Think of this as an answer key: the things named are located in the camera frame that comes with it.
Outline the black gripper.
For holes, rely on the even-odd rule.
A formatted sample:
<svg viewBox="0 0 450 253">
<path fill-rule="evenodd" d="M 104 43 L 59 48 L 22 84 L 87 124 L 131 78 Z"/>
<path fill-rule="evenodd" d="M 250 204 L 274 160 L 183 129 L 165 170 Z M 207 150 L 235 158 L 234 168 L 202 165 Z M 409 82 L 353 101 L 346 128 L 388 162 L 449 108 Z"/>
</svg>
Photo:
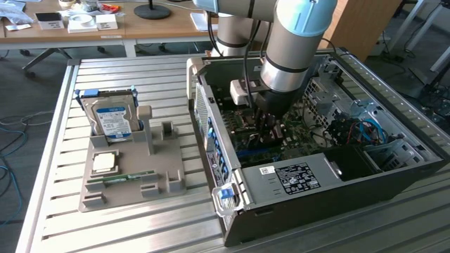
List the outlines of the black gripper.
<svg viewBox="0 0 450 253">
<path fill-rule="evenodd" d="M 259 92 L 255 98 L 258 112 L 281 120 L 291 107 L 294 97 L 294 91 L 277 92 L 266 90 Z"/>
</svg>

